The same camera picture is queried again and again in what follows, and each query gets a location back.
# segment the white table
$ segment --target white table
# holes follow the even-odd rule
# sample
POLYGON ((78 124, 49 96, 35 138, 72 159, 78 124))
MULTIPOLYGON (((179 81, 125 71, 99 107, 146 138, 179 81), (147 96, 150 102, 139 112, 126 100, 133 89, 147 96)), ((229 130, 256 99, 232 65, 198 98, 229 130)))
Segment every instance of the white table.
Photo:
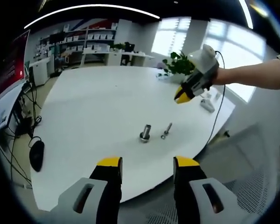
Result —
POLYGON ((55 72, 54 56, 30 63, 29 67, 33 67, 35 85, 44 85, 50 78, 50 74, 55 72))
POLYGON ((133 53, 133 52, 114 52, 114 51, 95 51, 88 48, 85 48, 82 53, 82 59, 80 67, 83 67, 85 58, 87 54, 102 54, 105 55, 105 63, 107 66, 120 66, 121 57, 123 55, 129 55, 135 57, 134 66, 140 67, 150 67, 153 65, 154 57, 141 54, 141 53, 133 53))
POLYGON ((24 84, 25 80, 0 98, 0 130, 8 126, 14 104, 22 92, 24 84))
MULTIPOLYGON (((199 105, 201 97, 178 105, 174 101, 178 85, 158 80, 158 73, 155 68, 102 66, 61 74, 35 129, 45 144, 41 171, 31 169, 39 209, 55 207, 59 195, 81 177, 88 178, 105 157, 123 157, 124 202, 173 175, 174 156, 194 158, 202 150, 222 97, 212 114, 199 105), (170 134, 162 140, 170 122, 170 134), (152 126, 151 138, 143 144, 139 134, 146 124, 152 126)), ((224 99, 212 136, 234 107, 224 99)))

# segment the red poster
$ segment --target red poster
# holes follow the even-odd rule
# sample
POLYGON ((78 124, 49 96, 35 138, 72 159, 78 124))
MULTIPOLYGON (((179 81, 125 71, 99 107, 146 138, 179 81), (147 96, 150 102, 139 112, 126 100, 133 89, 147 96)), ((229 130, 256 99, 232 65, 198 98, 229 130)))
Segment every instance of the red poster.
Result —
POLYGON ((0 93, 24 78, 24 55, 29 32, 17 37, 10 45, 10 53, 4 59, 4 69, 0 74, 0 93))

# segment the human arm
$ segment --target human arm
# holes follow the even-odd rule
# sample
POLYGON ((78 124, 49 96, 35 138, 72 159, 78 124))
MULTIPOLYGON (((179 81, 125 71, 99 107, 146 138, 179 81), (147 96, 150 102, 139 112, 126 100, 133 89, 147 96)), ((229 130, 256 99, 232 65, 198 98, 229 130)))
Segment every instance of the human arm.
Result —
POLYGON ((271 61, 238 67, 221 69, 213 80, 215 85, 239 83, 265 89, 280 89, 280 56, 271 61))

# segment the metal bolt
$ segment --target metal bolt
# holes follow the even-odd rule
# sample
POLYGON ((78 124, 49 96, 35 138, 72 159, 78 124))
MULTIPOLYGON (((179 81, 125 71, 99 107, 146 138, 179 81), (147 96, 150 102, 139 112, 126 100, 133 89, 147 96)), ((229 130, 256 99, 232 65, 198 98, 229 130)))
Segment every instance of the metal bolt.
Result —
POLYGON ((140 140, 144 143, 149 141, 149 132, 151 125, 145 125, 143 132, 140 133, 140 140))

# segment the computer mouse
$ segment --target computer mouse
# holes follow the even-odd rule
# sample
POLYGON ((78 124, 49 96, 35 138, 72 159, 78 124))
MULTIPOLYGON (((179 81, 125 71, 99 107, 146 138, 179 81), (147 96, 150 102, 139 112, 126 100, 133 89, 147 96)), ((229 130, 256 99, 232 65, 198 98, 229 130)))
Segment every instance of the computer mouse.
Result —
POLYGON ((30 164, 36 172, 39 172, 42 168, 44 148, 45 144, 41 140, 38 140, 33 144, 33 146, 30 149, 30 164))

